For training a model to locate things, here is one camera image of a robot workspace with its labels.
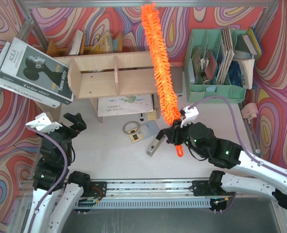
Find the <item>small stapler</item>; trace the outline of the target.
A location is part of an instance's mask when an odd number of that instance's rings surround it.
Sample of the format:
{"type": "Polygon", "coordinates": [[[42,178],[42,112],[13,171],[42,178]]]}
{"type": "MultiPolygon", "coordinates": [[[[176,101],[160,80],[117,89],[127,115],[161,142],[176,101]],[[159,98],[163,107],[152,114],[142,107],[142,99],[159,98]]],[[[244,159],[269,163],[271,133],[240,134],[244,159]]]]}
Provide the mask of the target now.
{"type": "Polygon", "coordinates": [[[164,141],[165,138],[166,138],[166,135],[164,134],[163,130],[160,130],[160,132],[158,133],[158,135],[156,136],[156,138],[152,142],[152,144],[151,144],[150,148],[148,149],[148,151],[146,152],[146,154],[148,156],[152,157],[154,155],[154,153],[156,152],[156,150],[161,145],[161,143],[164,141]]]}

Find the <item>orange microfiber duster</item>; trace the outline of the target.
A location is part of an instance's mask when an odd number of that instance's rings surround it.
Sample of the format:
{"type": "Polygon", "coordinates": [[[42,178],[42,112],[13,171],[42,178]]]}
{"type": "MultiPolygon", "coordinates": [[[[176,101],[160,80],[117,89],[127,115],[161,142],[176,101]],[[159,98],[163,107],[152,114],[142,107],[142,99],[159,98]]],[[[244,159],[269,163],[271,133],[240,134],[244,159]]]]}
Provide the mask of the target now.
{"type": "Polygon", "coordinates": [[[159,11],[155,5],[151,3],[141,7],[141,21],[154,67],[161,113],[165,122],[172,126],[175,120],[181,119],[181,113],[172,86],[170,62],[162,36],[159,11]]]}

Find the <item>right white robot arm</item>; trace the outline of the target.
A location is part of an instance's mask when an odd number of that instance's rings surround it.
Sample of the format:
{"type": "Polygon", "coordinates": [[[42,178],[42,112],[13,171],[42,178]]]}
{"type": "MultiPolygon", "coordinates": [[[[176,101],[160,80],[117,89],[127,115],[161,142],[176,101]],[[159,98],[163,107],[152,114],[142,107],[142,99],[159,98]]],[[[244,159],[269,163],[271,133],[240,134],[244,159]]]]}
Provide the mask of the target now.
{"type": "Polygon", "coordinates": [[[199,161],[207,160],[218,167],[207,183],[213,194],[247,192],[267,197],[287,209],[286,169],[251,154],[237,143],[217,138],[212,129],[200,122],[180,127],[177,121],[163,133],[169,144],[184,144],[191,155],[199,155],[199,161]]]}

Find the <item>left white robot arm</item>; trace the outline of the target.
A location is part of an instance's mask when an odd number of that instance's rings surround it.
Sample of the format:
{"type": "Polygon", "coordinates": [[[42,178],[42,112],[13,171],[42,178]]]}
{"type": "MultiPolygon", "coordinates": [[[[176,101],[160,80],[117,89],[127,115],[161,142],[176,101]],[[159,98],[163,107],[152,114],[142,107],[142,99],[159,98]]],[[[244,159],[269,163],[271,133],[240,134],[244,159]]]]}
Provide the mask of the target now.
{"type": "Polygon", "coordinates": [[[86,123],[80,113],[66,113],[64,118],[72,125],[53,121],[47,113],[26,123],[28,130],[42,137],[26,233],[61,232],[76,201],[91,187],[90,175],[79,171],[69,173],[68,169],[76,158],[72,139],[86,130],[86,123]]]}

